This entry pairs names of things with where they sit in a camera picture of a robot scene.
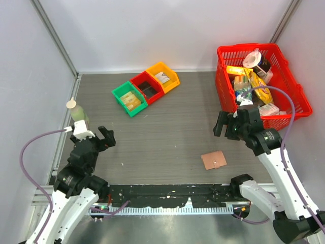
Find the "tan leather card holder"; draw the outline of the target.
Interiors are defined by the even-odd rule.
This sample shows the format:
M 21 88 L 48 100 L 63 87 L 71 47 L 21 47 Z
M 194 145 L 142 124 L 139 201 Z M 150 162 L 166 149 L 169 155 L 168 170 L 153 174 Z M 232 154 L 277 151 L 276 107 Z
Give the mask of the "tan leather card holder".
M 227 165 L 226 159 L 222 151 L 215 151 L 201 155 L 201 159 L 206 170 L 218 169 Z

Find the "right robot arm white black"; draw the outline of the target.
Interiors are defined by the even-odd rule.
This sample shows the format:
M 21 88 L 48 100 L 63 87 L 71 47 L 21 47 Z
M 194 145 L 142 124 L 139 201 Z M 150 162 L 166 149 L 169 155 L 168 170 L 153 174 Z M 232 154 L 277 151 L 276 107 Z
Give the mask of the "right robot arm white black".
M 264 165 L 270 175 L 279 198 L 264 190 L 248 174 L 231 179 L 229 194 L 232 199 L 243 198 L 254 203 L 271 221 L 275 233 L 284 243 L 324 231 L 324 211 L 312 201 L 304 190 L 287 150 L 281 148 L 283 139 L 275 129 L 264 128 L 259 110 L 253 105 L 238 107 L 235 113 L 220 111 L 214 136 L 242 140 Z

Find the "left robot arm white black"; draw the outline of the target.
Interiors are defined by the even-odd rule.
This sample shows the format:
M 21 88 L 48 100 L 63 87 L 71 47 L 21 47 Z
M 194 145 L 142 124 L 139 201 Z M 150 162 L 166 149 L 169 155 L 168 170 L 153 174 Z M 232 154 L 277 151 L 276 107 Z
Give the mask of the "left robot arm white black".
M 82 217 L 96 202 L 108 198 L 109 184 L 95 176 L 94 169 L 99 153 L 116 145 L 114 132 L 99 126 L 100 139 L 83 121 L 57 131 L 50 131 L 29 140 L 19 155 L 19 164 L 25 177 L 47 198 L 49 204 L 38 226 L 25 243 L 67 243 Z M 74 143 L 68 164 L 58 172 L 53 192 L 47 193 L 27 172 L 23 155 L 27 147 L 37 139 L 55 133 L 71 133 Z

